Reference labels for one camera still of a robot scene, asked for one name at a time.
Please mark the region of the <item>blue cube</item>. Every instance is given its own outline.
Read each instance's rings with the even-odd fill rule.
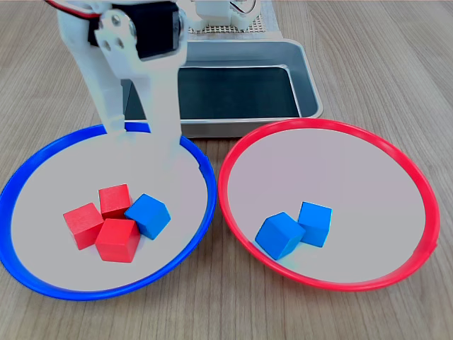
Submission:
[[[322,248],[331,228],[332,209],[303,202],[297,222],[305,229],[302,242]]]
[[[156,239],[171,220],[165,204],[146,193],[126,210],[125,217],[137,222],[140,233],[150,239]]]
[[[255,241],[277,261],[292,252],[304,234],[305,230],[299,223],[281,212],[264,221]]]

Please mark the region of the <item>white plastic bracket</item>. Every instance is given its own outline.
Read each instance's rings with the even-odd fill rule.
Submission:
[[[234,26],[247,30],[261,12],[261,0],[253,0],[252,9],[245,13],[225,0],[179,0],[178,5],[186,12],[188,25],[196,31],[207,26]]]
[[[112,72],[102,51],[91,46],[86,39],[88,21],[63,11],[58,11],[57,15],[62,40],[79,66],[102,124],[108,133],[125,131],[121,82]]]
[[[130,79],[142,103],[153,143],[162,157],[179,147],[181,138],[178,71],[187,59],[185,15],[179,11],[181,30],[176,51],[140,59],[134,23],[122,11],[112,9],[101,16],[96,40],[118,79]]]

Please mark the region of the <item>screw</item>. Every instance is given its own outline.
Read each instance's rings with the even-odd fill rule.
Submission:
[[[111,51],[112,49],[110,48],[110,45],[108,44],[108,42],[104,41],[104,48],[107,50],[107,51]]]
[[[120,46],[121,48],[125,48],[125,46],[124,46],[124,44],[122,43],[121,39],[117,38],[116,43],[117,43],[118,46]]]
[[[117,15],[112,16],[112,23],[114,26],[119,26],[121,24],[120,17]]]

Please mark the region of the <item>perforated plate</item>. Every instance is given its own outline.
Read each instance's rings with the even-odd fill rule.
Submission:
[[[238,30],[234,26],[208,26],[203,30],[193,30],[189,28],[189,34],[203,34],[203,33],[264,33],[266,31],[263,17],[259,15],[248,30]]]

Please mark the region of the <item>red wire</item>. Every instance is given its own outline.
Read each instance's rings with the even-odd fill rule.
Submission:
[[[66,12],[68,14],[72,14],[73,16],[77,16],[82,19],[94,19],[94,18],[99,18],[101,15],[97,13],[84,13],[84,12],[79,12],[76,11],[75,9],[72,8],[67,8],[61,4],[58,4],[54,0],[44,0],[47,2],[49,5],[52,7],[55,7],[56,9],[59,9],[60,11]]]

